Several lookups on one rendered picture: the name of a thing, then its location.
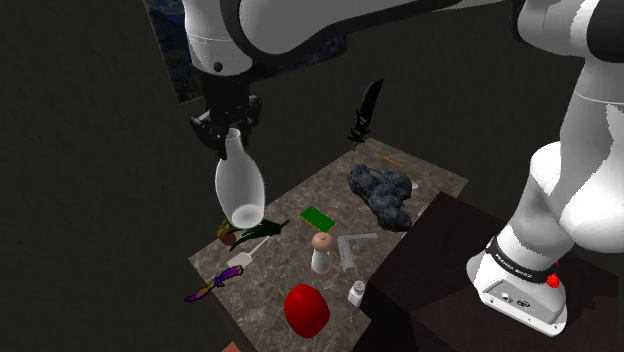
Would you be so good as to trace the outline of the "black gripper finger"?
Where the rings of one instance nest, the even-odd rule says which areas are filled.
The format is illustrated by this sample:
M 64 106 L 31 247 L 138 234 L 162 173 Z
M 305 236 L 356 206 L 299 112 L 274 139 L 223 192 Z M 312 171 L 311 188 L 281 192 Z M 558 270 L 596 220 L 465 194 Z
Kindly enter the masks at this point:
M 229 133 L 229 124 L 219 113 L 211 110 L 197 117 L 191 117 L 189 123 L 198 139 L 214 150 L 221 160 L 227 159 L 225 139 Z
M 244 108 L 244 117 L 238 123 L 241 132 L 241 140 L 245 147 L 249 145 L 252 130 L 259 125 L 262 108 L 262 99 L 256 95 L 250 95 L 248 104 Z

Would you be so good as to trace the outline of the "white glass bottle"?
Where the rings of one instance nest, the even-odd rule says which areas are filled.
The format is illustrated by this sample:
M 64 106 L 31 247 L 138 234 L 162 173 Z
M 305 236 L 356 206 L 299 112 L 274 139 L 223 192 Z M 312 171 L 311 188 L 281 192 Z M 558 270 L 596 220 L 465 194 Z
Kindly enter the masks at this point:
M 229 222 L 236 228 L 249 229 L 264 217 L 264 180 L 259 167 L 245 151 L 238 129 L 229 129 L 225 151 L 227 158 L 220 159 L 216 166 L 216 195 Z

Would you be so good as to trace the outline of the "marble top table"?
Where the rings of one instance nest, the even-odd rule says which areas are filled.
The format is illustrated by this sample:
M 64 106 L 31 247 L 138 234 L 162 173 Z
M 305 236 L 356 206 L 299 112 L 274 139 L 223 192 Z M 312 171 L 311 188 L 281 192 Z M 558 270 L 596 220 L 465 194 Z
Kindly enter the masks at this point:
M 208 297 L 240 352 L 353 352 L 368 328 L 371 320 L 348 301 L 349 289 L 356 280 L 367 281 L 373 275 L 402 235 L 382 229 L 366 203 L 351 192 L 347 178 L 355 164 L 364 164 L 372 172 L 404 172 L 416 186 L 404 203 L 405 212 L 413 220 L 439 192 L 458 196 L 467 183 L 464 177 L 370 138 L 355 152 L 345 153 L 271 202 L 265 209 L 266 218 L 290 223 L 255 252 L 241 276 L 227 280 L 224 287 Z M 311 240 L 318 230 L 300 217 L 309 206 L 336 222 L 329 231 L 333 237 L 377 234 L 373 239 L 349 243 L 353 268 L 342 270 L 339 250 L 334 247 L 330 272 L 321 277 L 311 272 Z M 215 241 L 189 260 L 204 280 L 210 280 L 225 270 L 227 261 L 240 252 L 251 251 L 262 240 L 249 240 L 233 251 Z M 331 313 L 327 325 L 310 339 L 293 332 L 283 314 L 284 299 L 298 284 L 317 289 Z

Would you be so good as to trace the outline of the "brown fruit with yellow leaves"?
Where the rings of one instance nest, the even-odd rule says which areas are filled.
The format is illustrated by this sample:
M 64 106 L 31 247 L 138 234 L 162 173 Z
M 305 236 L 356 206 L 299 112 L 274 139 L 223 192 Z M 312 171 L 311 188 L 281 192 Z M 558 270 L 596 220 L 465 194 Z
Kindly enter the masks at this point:
M 237 241 L 237 233 L 239 229 L 233 226 L 227 218 L 225 218 L 216 231 L 217 238 L 225 246 L 232 246 Z

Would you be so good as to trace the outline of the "dark green leaf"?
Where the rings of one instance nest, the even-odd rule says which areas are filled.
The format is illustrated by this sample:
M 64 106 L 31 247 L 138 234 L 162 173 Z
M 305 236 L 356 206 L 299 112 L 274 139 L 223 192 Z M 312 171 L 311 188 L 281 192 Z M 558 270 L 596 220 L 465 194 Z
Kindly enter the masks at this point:
M 230 251 L 233 251 L 237 246 L 248 240 L 279 235 L 281 233 L 281 230 L 289 223 L 289 220 L 286 220 L 283 223 L 276 223 L 270 220 L 263 219 L 258 225 L 247 229 L 242 234 L 242 236 L 230 246 Z

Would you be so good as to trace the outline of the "black knife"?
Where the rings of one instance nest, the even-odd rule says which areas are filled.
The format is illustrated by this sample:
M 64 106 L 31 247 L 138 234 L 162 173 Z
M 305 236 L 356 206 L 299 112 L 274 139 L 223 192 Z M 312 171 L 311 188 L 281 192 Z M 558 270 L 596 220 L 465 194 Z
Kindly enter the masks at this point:
M 372 81 L 364 92 L 360 107 L 356 109 L 355 118 L 348 139 L 353 142 L 351 150 L 356 151 L 357 146 L 365 142 L 364 137 L 371 132 L 369 126 L 384 80 Z

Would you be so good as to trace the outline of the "green sponge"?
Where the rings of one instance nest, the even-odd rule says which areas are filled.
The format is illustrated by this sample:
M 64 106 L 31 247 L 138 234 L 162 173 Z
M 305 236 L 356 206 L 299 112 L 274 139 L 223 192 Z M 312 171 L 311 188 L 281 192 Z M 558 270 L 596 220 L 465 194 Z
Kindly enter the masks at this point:
M 319 232 L 328 232 L 336 222 L 314 206 L 309 206 L 300 213 L 300 217 Z

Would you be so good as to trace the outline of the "white spatula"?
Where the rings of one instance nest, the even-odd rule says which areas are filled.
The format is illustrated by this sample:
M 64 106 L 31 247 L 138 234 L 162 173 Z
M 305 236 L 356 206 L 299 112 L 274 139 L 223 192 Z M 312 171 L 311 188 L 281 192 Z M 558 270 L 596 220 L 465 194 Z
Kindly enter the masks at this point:
M 256 245 L 251 251 L 249 252 L 240 252 L 237 255 L 235 255 L 233 258 L 231 258 L 228 262 L 227 262 L 227 266 L 228 267 L 235 267 L 235 266 L 241 266 L 243 268 L 245 268 L 246 266 L 248 266 L 252 261 L 253 261 L 253 255 L 255 254 L 255 252 L 264 244 L 266 243 L 268 240 L 270 239 L 269 236 L 266 236 L 258 245 Z

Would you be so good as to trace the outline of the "orange pencil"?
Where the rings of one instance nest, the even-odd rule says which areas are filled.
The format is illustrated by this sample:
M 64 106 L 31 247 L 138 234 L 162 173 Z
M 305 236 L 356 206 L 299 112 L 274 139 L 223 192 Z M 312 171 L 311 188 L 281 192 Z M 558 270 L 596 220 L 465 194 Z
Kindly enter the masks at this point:
M 393 164 L 393 165 L 395 165 L 395 166 L 397 166 L 399 168 L 405 168 L 405 166 L 403 164 L 401 164 L 401 163 L 399 163 L 397 161 L 394 161 L 394 160 L 392 160 L 392 159 L 390 159 L 390 158 L 388 158 L 386 156 L 383 156 L 383 155 L 378 154 L 378 153 L 375 153 L 375 156 L 380 158 L 380 159 L 382 159 L 382 160 L 384 160 L 384 161 L 386 161 L 386 162 L 389 162 L 389 163 L 391 163 L 391 164 Z

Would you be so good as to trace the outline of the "purple and yellow knife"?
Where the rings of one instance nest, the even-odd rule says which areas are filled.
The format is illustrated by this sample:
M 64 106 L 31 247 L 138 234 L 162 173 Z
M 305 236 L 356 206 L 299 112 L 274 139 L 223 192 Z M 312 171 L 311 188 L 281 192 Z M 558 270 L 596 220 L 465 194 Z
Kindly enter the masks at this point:
M 241 265 L 236 265 L 229 267 L 222 271 L 220 274 L 216 275 L 206 286 L 200 288 L 195 294 L 185 297 L 184 301 L 186 303 L 191 303 L 200 300 L 215 288 L 224 287 L 225 282 L 231 278 L 241 276 L 244 272 L 244 267 Z

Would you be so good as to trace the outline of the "wooden and white pepper mill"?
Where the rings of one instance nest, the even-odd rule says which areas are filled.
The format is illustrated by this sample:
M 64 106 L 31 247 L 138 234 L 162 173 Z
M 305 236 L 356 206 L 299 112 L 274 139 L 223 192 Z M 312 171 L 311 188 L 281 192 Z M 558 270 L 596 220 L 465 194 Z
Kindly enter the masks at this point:
M 311 245 L 311 272 L 317 276 L 326 276 L 331 270 L 330 251 L 334 246 L 334 239 L 326 232 L 319 232 L 313 236 Z

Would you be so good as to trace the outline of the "grey set square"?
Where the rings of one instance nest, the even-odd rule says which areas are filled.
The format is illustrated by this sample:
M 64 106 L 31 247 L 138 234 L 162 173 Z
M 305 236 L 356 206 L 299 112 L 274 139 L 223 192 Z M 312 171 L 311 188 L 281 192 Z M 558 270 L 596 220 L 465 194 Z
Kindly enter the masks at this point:
M 346 234 L 339 235 L 337 240 L 338 250 L 340 254 L 341 268 L 346 272 L 349 268 L 353 268 L 353 257 L 349 243 L 354 240 L 360 239 L 373 239 L 376 238 L 376 233 L 364 233 L 364 234 Z

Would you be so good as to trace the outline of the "red apple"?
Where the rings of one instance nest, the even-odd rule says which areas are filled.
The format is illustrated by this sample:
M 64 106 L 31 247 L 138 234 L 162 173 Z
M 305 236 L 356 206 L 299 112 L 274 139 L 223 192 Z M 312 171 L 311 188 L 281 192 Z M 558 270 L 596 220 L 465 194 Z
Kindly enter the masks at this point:
M 303 338 L 316 336 L 330 319 L 325 299 L 307 284 L 299 284 L 288 293 L 283 310 L 292 330 Z

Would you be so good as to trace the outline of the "white salt shaker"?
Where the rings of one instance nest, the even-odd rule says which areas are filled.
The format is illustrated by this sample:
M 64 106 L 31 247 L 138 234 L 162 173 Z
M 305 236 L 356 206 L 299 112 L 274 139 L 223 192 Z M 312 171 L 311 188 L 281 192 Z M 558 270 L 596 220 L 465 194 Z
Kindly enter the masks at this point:
M 362 280 L 356 280 L 348 293 L 348 301 L 355 307 L 359 307 L 363 300 L 366 284 Z

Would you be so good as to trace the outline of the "dark robot stand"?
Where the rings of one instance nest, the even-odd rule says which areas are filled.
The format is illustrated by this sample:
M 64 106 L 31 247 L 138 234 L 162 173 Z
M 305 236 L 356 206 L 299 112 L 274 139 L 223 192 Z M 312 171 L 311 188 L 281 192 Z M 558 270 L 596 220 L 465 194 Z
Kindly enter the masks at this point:
M 438 194 L 368 280 L 371 323 L 353 352 L 624 352 L 624 291 L 616 275 L 575 253 L 563 257 L 564 331 L 548 337 L 484 305 L 467 260 L 503 222 Z

